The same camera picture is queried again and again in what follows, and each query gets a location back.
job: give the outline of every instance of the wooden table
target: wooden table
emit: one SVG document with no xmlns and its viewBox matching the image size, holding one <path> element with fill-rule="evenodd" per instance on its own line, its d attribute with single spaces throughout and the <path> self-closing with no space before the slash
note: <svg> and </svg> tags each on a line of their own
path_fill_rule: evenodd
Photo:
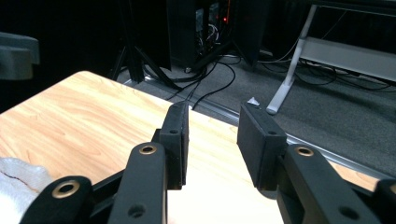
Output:
<svg viewBox="0 0 396 224">
<path fill-rule="evenodd" d="M 0 156 L 43 165 L 54 178 L 92 183 L 123 169 L 131 149 L 161 128 L 169 102 L 80 72 L 0 115 Z M 190 112 L 187 185 L 168 192 L 169 223 L 282 223 L 276 201 L 253 188 L 237 127 Z M 367 189 L 375 179 L 336 166 Z"/>
</svg>

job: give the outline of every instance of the white cloth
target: white cloth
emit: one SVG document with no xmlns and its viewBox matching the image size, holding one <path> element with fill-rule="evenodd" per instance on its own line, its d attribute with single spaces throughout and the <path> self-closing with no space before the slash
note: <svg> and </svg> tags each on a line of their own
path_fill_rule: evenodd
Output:
<svg viewBox="0 0 396 224">
<path fill-rule="evenodd" d="M 16 158 L 0 158 L 1 223 L 19 223 L 37 197 L 51 183 L 46 168 Z"/>
</svg>

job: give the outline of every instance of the table leg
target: table leg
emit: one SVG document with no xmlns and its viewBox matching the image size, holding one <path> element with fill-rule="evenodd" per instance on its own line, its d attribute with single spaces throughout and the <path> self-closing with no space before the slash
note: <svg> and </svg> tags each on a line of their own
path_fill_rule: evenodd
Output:
<svg viewBox="0 0 396 224">
<path fill-rule="evenodd" d="M 314 18 L 315 11 L 317 9 L 316 5 L 312 5 L 311 9 L 309 10 L 308 17 L 306 18 L 305 25 L 303 30 L 300 33 L 299 40 L 297 42 L 296 50 L 294 51 L 293 57 L 291 59 L 290 67 L 288 70 L 288 74 L 286 75 L 285 80 L 280 85 L 279 89 L 277 90 L 274 98 L 271 100 L 270 104 L 267 106 L 267 112 L 269 114 L 276 114 L 280 106 L 282 105 L 283 101 L 285 100 L 286 96 L 289 93 L 291 85 L 294 81 L 294 71 L 297 66 L 297 62 L 300 59 L 301 52 L 303 51 L 305 38 L 308 34 L 309 27 L 311 26 L 312 19 Z"/>
</svg>

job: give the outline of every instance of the wooden tabletop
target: wooden tabletop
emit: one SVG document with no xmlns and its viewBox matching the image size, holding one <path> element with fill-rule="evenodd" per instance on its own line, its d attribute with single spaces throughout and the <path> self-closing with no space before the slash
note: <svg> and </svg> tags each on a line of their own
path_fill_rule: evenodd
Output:
<svg viewBox="0 0 396 224">
<path fill-rule="evenodd" d="M 54 178 L 92 183 L 123 169 L 150 141 L 170 103 L 80 72 L 0 115 L 0 156 L 42 165 Z M 254 189 L 236 144 L 237 127 L 190 111 L 187 185 L 168 191 L 169 223 L 282 223 L 276 201 Z M 333 165 L 373 189 L 375 179 Z"/>
</svg>

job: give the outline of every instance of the gray carpet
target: gray carpet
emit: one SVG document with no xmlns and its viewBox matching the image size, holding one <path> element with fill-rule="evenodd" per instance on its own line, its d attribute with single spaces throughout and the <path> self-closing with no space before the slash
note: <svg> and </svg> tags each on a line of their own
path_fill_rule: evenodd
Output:
<svg viewBox="0 0 396 224">
<path fill-rule="evenodd" d="M 238 59 L 223 58 L 221 61 L 234 63 Z M 238 112 L 241 102 L 255 97 L 263 107 L 267 107 L 286 75 L 286 66 L 267 64 L 268 69 L 259 64 L 253 70 L 243 61 L 231 65 L 236 73 L 233 84 L 207 97 L 195 110 L 237 125 L 235 119 L 203 105 L 209 102 Z M 164 71 L 169 77 L 191 76 L 178 67 L 172 70 Z M 324 76 L 327 72 L 318 68 L 299 67 L 296 73 L 301 79 L 311 83 L 323 84 L 331 81 L 328 76 Z M 351 75 L 339 77 L 349 83 L 337 79 L 327 85 L 312 85 L 296 78 L 285 102 L 273 116 L 274 120 L 286 133 L 385 175 L 396 176 L 396 88 L 367 91 L 350 85 L 358 84 L 367 88 L 380 88 L 383 85 Z M 226 85 L 232 78 L 233 73 L 227 66 L 217 64 L 212 74 L 196 89 L 192 101 L 195 102 L 197 97 Z M 128 72 L 124 72 L 119 76 L 118 82 L 163 99 L 172 95 L 169 89 L 158 88 L 158 85 L 153 85 L 150 81 L 136 84 L 128 79 Z M 184 100 L 191 90 L 192 88 L 184 90 L 170 101 Z"/>
</svg>

